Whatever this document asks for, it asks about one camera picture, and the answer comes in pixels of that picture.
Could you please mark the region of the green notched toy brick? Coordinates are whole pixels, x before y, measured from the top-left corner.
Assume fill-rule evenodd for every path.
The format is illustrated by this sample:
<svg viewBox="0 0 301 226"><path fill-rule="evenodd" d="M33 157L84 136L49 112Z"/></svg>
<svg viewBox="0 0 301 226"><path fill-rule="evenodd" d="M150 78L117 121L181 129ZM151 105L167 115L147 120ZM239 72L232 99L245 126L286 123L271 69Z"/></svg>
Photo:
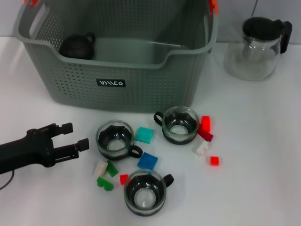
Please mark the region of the green notched toy brick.
<svg viewBox="0 0 301 226"><path fill-rule="evenodd" d="M102 187L105 191L112 191L114 189L113 183L107 181L102 177L98 177L96 181L97 181L97 185L99 187Z"/></svg>

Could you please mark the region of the green sloped toy brick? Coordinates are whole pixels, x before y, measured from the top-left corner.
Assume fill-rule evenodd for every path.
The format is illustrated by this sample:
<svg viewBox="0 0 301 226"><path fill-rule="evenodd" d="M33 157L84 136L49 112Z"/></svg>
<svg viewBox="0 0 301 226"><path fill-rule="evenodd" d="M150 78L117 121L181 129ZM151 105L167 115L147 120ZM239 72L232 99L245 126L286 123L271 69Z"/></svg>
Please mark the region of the green sloped toy brick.
<svg viewBox="0 0 301 226"><path fill-rule="evenodd" d="M118 174L118 170L117 168L113 165L113 163L111 161L107 161L107 168L106 168L106 172L111 176L114 177L115 175Z"/></svg>

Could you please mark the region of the glass teapot with black lid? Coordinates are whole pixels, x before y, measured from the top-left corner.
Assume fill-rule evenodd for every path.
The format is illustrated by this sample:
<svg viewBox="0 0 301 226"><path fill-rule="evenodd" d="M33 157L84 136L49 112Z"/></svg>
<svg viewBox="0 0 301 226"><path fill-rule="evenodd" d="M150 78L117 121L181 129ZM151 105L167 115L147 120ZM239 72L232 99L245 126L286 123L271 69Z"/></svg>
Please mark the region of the glass teapot with black lid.
<svg viewBox="0 0 301 226"><path fill-rule="evenodd" d="M229 43L225 69L235 77L260 81L275 71L280 55L287 51L292 23L251 17L242 23L241 38Z"/></svg>

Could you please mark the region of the teal square toy brick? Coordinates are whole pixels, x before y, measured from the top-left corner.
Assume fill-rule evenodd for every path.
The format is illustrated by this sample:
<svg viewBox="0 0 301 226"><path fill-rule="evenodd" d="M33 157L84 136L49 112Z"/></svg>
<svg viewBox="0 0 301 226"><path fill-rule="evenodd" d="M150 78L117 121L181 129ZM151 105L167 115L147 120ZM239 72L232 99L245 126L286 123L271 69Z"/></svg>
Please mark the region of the teal square toy brick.
<svg viewBox="0 0 301 226"><path fill-rule="evenodd" d="M138 142L150 144L154 136L155 136L154 129L139 127L135 135L135 140Z"/></svg>

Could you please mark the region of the dark red toy brick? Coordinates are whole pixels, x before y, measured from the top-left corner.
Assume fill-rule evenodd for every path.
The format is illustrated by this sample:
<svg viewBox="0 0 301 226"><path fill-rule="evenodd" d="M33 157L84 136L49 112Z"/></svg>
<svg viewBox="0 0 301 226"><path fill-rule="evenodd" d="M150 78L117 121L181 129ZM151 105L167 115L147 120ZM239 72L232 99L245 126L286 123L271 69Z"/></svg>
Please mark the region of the dark red toy brick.
<svg viewBox="0 0 301 226"><path fill-rule="evenodd" d="M214 137L211 133L203 130L202 128L198 129L198 134L207 142L211 142Z"/></svg>

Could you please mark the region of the blue square toy brick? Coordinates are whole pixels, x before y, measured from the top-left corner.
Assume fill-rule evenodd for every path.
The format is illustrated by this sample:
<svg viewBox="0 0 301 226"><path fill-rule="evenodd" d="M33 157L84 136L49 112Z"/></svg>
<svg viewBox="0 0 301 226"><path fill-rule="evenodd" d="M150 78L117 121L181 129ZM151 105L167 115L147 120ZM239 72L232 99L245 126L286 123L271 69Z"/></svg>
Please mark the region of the blue square toy brick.
<svg viewBox="0 0 301 226"><path fill-rule="evenodd" d="M158 162L158 157L144 152L137 164L137 167L141 169L154 170L157 162Z"/></svg>

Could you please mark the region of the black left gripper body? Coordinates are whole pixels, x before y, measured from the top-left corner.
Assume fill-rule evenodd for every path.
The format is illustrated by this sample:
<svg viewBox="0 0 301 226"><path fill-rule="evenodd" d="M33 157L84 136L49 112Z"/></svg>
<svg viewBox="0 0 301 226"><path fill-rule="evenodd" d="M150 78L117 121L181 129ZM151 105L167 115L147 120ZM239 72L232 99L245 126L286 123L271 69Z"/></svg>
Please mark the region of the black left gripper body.
<svg viewBox="0 0 301 226"><path fill-rule="evenodd" d="M31 164L55 165L54 145L49 129L31 129L22 139L0 145L0 174Z"/></svg>

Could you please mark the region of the grey perforated plastic storage bin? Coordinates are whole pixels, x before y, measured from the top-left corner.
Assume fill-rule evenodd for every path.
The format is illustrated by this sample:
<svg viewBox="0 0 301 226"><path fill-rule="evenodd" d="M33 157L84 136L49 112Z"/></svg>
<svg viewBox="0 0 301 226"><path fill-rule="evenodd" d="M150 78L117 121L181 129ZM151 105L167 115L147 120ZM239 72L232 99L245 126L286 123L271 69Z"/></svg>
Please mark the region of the grey perforated plastic storage bin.
<svg viewBox="0 0 301 226"><path fill-rule="evenodd" d="M39 0L21 6L14 33L55 101L151 113L191 105L218 15L207 0ZM91 60L59 53L88 32Z"/></svg>

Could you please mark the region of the black ceramic teapot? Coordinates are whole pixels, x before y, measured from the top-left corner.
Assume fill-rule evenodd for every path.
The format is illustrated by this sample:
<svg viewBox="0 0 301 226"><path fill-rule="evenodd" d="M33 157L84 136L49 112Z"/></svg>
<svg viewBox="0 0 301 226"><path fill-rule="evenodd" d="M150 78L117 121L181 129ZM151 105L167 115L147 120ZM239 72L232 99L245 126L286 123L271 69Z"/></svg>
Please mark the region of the black ceramic teapot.
<svg viewBox="0 0 301 226"><path fill-rule="evenodd" d="M95 35L93 33L74 34L62 42L59 53L68 58L91 60L95 53L94 46Z"/></svg>

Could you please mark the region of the bright red toy brick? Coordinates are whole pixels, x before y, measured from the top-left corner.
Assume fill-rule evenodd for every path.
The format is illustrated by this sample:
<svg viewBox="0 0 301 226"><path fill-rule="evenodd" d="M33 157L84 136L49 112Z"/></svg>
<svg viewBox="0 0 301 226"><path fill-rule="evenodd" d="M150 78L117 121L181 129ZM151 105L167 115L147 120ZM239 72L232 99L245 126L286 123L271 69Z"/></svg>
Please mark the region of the bright red toy brick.
<svg viewBox="0 0 301 226"><path fill-rule="evenodd" d="M201 125L202 125L202 130L205 132L210 133L211 131L211 119L209 115L203 115L201 117Z"/></svg>

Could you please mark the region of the white toy brick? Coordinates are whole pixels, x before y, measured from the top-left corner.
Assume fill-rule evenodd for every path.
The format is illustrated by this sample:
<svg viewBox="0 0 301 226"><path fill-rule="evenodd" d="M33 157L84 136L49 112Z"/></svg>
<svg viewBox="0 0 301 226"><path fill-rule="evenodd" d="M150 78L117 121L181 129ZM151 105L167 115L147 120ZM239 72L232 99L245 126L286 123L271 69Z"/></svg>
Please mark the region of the white toy brick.
<svg viewBox="0 0 301 226"><path fill-rule="evenodd" d="M193 153L197 156L206 156L209 144L208 141L203 141L198 147L193 149Z"/></svg>
<svg viewBox="0 0 301 226"><path fill-rule="evenodd" d="M108 167L108 162L100 160L94 171L94 176L96 178L103 177L105 175L107 167Z"/></svg>

